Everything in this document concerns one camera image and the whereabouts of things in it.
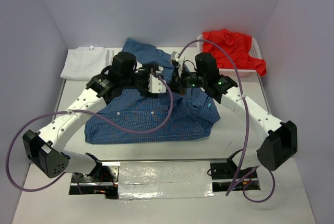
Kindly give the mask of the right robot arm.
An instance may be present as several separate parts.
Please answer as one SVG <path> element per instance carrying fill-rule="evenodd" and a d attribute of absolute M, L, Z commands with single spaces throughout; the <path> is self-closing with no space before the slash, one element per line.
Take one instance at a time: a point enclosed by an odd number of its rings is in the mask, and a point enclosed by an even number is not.
<path fill-rule="evenodd" d="M 263 167 L 275 171 L 297 152 L 297 126 L 292 121 L 283 122 L 271 115 L 242 93 L 236 81 L 220 74 L 210 53 L 196 55 L 194 72 L 187 71 L 184 62 L 184 57 L 172 53 L 170 63 L 174 70 L 169 83 L 171 90 L 184 95 L 190 88 L 203 88 L 209 97 L 239 118 L 249 120 L 250 128 L 263 140 L 256 150 L 256 161 Z"/>

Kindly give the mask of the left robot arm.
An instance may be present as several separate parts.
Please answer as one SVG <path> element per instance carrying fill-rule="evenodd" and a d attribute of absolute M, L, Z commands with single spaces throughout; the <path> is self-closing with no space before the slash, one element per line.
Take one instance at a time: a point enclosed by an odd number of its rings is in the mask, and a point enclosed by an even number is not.
<path fill-rule="evenodd" d="M 93 76 L 80 96 L 51 123 L 37 132 L 28 130 L 23 143 L 28 158 L 50 179 L 63 172 L 81 173 L 89 181 L 102 176 L 103 164 L 90 153 L 78 154 L 64 148 L 72 136 L 125 89 L 157 97 L 166 92 L 163 67 L 156 62 L 137 66 L 135 55 L 119 52 L 112 64 Z"/>

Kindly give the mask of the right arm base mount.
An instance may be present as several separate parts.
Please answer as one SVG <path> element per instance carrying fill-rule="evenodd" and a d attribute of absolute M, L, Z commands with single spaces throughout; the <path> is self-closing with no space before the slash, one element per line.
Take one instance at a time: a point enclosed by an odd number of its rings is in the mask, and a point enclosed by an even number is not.
<path fill-rule="evenodd" d="M 226 192 L 228 190 L 237 170 L 237 165 L 233 162 L 233 158 L 241 151 L 241 149 L 236 151 L 224 162 L 214 162 L 210 164 L 210 169 L 207 171 L 207 174 L 212 179 L 213 192 Z M 260 190 L 256 172 L 244 178 L 242 182 L 234 186 L 233 190 L 242 191 L 247 185 L 246 190 Z"/>

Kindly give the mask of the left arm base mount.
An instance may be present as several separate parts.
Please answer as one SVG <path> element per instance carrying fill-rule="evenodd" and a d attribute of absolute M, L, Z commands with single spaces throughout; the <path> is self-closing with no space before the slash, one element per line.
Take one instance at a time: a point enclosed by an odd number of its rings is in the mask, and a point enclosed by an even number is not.
<path fill-rule="evenodd" d="M 120 163 L 103 161 L 99 175 L 91 177 L 82 173 L 71 176 L 69 195 L 103 195 L 107 199 L 118 199 Z"/>

